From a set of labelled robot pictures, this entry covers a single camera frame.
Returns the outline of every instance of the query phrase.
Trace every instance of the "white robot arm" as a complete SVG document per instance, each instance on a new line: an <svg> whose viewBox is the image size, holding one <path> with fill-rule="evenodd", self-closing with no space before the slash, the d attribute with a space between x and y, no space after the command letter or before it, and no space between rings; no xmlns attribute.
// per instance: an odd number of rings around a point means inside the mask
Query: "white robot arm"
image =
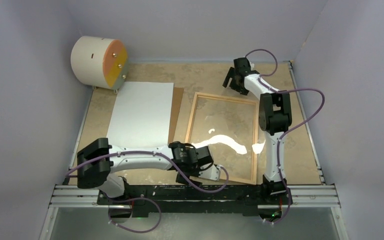
<svg viewBox="0 0 384 240"><path fill-rule="evenodd" d="M246 57L233 61L223 83L223 87L229 87L242 95L249 92L259 99L258 124L264 131L266 152L266 169L263 175L263 184L271 195L286 191L283 180L286 182L284 168L285 136L280 137L292 124L291 101L289 93L282 93L272 87L260 75L252 69L252 64Z"/></svg>
<svg viewBox="0 0 384 240"><path fill-rule="evenodd" d="M110 198L122 196L125 192L125 179L115 173L131 169L175 170L171 159L188 177L198 177L218 181L221 165L214 164L207 146L195 148L187 143L173 142L152 148L127 148L108 144L107 138L98 138L77 154L77 164L82 164L97 156L109 155L104 161L78 170L79 188L96 188ZM176 182L187 184L177 176Z"/></svg>

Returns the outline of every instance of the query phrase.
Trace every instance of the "cylindrical container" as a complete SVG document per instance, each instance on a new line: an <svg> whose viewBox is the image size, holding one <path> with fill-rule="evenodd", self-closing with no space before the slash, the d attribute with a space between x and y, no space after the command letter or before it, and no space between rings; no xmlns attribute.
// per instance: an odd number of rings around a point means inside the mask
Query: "cylindrical container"
<svg viewBox="0 0 384 240"><path fill-rule="evenodd" d="M71 68L85 84L118 90L128 71L129 56L118 39L82 36L71 51Z"/></svg>

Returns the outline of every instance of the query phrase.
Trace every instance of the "beige table surface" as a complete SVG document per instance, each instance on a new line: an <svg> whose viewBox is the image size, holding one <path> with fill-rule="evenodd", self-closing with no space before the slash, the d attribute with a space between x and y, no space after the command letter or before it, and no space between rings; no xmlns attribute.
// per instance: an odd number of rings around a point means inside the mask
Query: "beige table surface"
<svg viewBox="0 0 384 240"><path fill-rule="evenodd" d="M174 83L175 87L184 88L174 135L174 141L184 142L195 92L258 100L252 93L243 96L230 88L222 87L223 80L231 66L230 63L137 63L131 65L127 81ZM255 69L260 73L270 73L273 68L274 64L255 65ZM277 72L264 79L281 90L294 88L286 63L279 64ZM303 116L296 94L291 93L290 98L293 127L303 121ZM98 88L93 91L77 151L97 138L107 136L115 100L116 95L112 90ZM264 135L260 129L258 142L264 142ZM305 126L296 129L286 137L284 164L288 184L321 184L312 145ZM258 156L258 184L263 180L265 167L266 148ZM120 176L126 177L129 184L156 185L176 184L176 174L175 171L158 169L134 169L119 172ZM201 182L204 184L222 183L210 180L202 180ZM77 179L72 178L69 184L75 185L76 183Z"/></svg>

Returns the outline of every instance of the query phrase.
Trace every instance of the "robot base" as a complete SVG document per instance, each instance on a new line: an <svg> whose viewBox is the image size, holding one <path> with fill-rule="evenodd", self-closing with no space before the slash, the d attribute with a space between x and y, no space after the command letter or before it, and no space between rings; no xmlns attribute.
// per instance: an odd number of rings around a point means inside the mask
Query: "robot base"
<svg viewBox="0 0 384 240"><path fill-rule="evenodd" d="M218 189L220 185L203 185L206 190ZM129 185L125 194L110 199L99 191L98 205L120 205L117 201L145 197L154 200L163 213L218 213L242 214L243 216L266 216L279 210L280 203L287 203L286 194L268 195L263 185L229 185L217 193L200 192L185 185ZM259 209L259 205L273 205L273 210ZM134 201L133 218L146 218L148 213L157 213L155 206L145 200Z"/></svg>

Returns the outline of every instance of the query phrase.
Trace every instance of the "yellow label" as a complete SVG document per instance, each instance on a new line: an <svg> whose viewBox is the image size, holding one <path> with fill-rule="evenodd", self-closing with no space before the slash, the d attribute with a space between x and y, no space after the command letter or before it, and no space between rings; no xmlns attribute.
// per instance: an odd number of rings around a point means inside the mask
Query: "yellow label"
<svg viewBox="0 0 384 240"><path fill-rule="evenodd" d="M117 58L114 61L114 64L112 65L111 70L105 76L106 83L110 88L112 88L116 83L116 80L120 75L120 72L125 67L127 58L128 58L128 54L127 54L126 48L123 47L123 49L117 54Z"/></svg>

